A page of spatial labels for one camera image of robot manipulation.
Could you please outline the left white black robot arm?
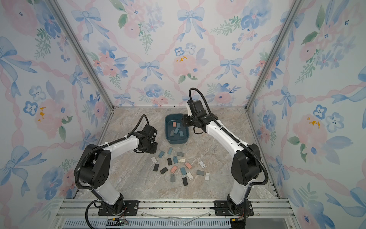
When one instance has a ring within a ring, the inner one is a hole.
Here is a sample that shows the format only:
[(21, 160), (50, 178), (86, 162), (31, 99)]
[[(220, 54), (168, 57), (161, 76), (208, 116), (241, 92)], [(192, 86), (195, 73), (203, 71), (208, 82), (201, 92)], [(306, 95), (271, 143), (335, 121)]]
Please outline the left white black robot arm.
[(99, 216), (121, 216), (125, 211), (131, 214), (132, 207), (124, 201), (123, 195), (109, 178), (113, 160), (133, 151), (137, 154), (155, 154), (157, 130), (149, 124), (143, 114), (134, 129), (126, 136), (104, 145), (89, 144), (74, 169), (75, 185), (78, 189), (90, 191), (100, 202)]

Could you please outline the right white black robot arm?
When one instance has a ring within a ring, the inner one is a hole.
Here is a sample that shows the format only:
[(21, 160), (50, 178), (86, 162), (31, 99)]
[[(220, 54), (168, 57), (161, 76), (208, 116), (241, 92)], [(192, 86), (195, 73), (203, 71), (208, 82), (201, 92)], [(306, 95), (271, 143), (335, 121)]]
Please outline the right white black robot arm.
[(197, 88), (189, 89), (188, 114), (183, 125), (202, 130), (217, 140), (232, 158), (231, 174), (234, 184), (227, 197), (228, 212), (241, 218), (249, 216), (249, 194), (254, 186), (269, 182), (269, 175), (261, 159), (259, 147), (248, 144), (228, 130), (213, 114), (203, 93)]

